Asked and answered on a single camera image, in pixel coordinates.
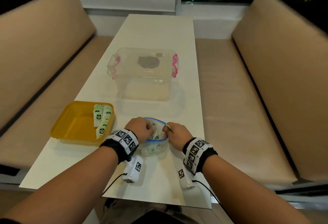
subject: cable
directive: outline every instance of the cable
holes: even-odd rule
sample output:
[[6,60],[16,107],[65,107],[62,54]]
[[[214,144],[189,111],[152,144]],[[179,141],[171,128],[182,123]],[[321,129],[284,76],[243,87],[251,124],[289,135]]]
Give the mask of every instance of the cable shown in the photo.
[[200,182],[200,181],[197,181],[197,180],[192,180],[192,182],[194,183],[194,182],[198,182],[198,183],[200,183],[201,185],[203,185],[211,194],[212,194],[212,196],[215,198],[215,200],[219,203],[219,205],[221,206],[221,208],[226,212],[226,214],[227,214],[227,216],[232,220],[232,218],[229,216],[229,214],[227,213],[227,211],[224,209],[224,207],[221,205],[221,203],[219,202],[219,200],[216,198],[216,196],[213,194],[213,192],[209,189],[209,188],[207,188],[207,186],[206,185],[204,185],[202,182]]
[[108,187],[107,187],[107,189],[102,193],[102,195],[101,196],[103,196],[104,195],[104,193],[106,193],[106,191],[109,189],[109,187],[110,186],[112,186],[113,185],[113,183],[115,183],[115,181],[120,177],[120,176],[123,176],[123,175],[127,175],[127,173],[122,173],[121,175],[119,175]]

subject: person's left arm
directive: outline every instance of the person's left arm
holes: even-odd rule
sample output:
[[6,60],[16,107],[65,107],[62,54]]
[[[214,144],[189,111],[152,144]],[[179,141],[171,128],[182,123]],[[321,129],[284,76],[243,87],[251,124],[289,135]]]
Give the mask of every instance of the person's left arm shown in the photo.
[[[139,143],[154,134],[149,121],[141,117],[132,119],[125,129],[132,131]],[[118,161],[113,148],[102,146],[47,182],[4,218],[22,224],[82,223],[102,195]]]

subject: table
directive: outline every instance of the table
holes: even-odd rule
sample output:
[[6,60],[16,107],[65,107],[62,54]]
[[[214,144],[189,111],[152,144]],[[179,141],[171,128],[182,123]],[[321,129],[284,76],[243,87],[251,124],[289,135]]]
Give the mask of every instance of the table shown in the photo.
[[[106,66],[112,55],[122,47],[172,49],[178,54],[179,71],[172,81],[169,101],[117,98],[115,81],[108,76]],[[194,136],[204,138],[193,18],[129,15],[76,100],[112,103],[117,116],[114,130],[123,128],[131,118],[142,116],[181,123]],[[38,189],[96,148],[49,139],[20,187]],[[104,196],[211,209],[210,193],[202,185],[186,191],[181,189],[175,167],[182,165],[183,157],[182,152],[168,146],[159,156],[145,158],[137,183],[117,180]],[[117,167],[109,184],[123,172],[124,167],[123,163]],[[196,175],[196,180],[209,186],[201,173]]]

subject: yellow plastic tray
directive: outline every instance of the yellow plastic tray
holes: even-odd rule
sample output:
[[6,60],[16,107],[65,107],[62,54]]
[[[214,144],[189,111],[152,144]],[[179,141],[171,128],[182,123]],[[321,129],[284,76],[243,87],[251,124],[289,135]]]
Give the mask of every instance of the yellow plastic tray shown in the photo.
[[[97,139],[93,127],[93,109],[95,104],[109,105],[113,112],[104,134]],[[73,101],[60,114],[50,131],[50,136],[65,143],[99,146],[111,133],[115,122],[114,106],[106,102]]]

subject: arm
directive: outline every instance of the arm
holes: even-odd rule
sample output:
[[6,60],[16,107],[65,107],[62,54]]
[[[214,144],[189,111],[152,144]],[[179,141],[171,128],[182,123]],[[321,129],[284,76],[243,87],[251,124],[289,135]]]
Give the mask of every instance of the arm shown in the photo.
[[[154,131],[141,117],[125,129],[135,133],[139,143]],[[4,217],[23,224],[82,223],[101,196],[118,164],[117,153],[100,147],[35,191]]]
[[[163,128],[169,142],[178,151],[193,138],[185,126],[168,123],[173,132]],[[260,183],[217,155],[205,160],[203,175],[224,209],[237,223],[308,224],[297,209]]]

